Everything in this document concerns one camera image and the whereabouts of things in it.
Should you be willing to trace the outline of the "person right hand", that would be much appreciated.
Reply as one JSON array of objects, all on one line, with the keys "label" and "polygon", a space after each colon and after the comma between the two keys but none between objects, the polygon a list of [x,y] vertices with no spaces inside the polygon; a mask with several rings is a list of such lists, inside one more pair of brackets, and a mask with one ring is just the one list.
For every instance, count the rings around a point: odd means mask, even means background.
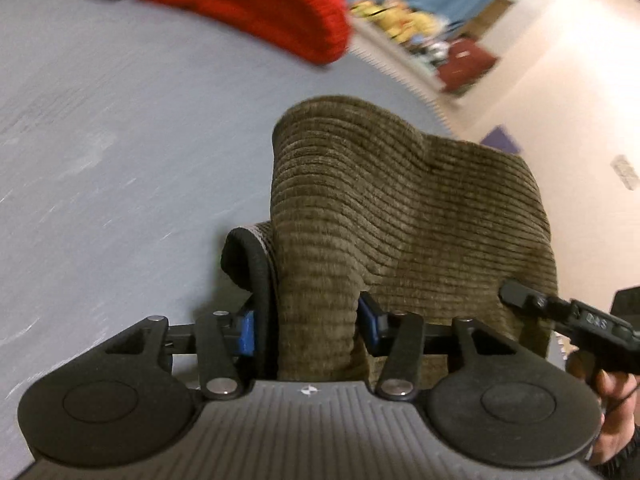
[{"label": "person right hand", "polygon": [[601,466],[620,454],[636,432],[638,379],[623,372],[598,370],[593,355],[582,350],[570,354],[566,371],[590,385],[603,408],[600,434],[589,461],[591,466]]}]

